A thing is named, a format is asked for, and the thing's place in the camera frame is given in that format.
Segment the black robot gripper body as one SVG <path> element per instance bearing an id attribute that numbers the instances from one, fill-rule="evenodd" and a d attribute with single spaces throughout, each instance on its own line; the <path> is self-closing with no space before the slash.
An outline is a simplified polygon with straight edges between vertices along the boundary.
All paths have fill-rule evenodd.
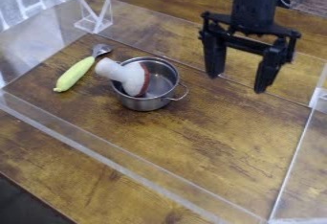
<path id="1" fill-rule="evenodd" d="M 230 46 L 258 55 L 264 55 L 264 51 L 272 46 L 284 47 L 284 62 L 290 62 L 300 33 L 274 22 L 276 3 L 278 0 L 234 0 L 231 15 L 208 11 L 202 14 L 203 29 L 199 34 L 207 32 L 224 40 L 226 47 Z M 274 35 L 278 40 L 272 46 L 268 46 L 254 40 L 236 37 L 234 35 L 236 32 L 244 35 Z"/>

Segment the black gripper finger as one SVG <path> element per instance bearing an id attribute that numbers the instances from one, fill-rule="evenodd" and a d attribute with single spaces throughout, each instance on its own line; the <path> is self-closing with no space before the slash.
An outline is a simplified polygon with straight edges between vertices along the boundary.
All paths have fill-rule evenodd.
<path id="1" fill-rule="evenodd" d="M 226 42 L 212 34 L 203 32 L 200 34 L 204 53 L 204 67 L 210 78 L 216 78 L 224 71 L 226 61 Z"/>
<path id="2" fill-rule="evenodd" d="M 278 73 L 286 61 L 286 48 L 272 46 L 264 51 L 263 59 L 259 62 L 254 91 L 260 94 L 274 83 Z"/>

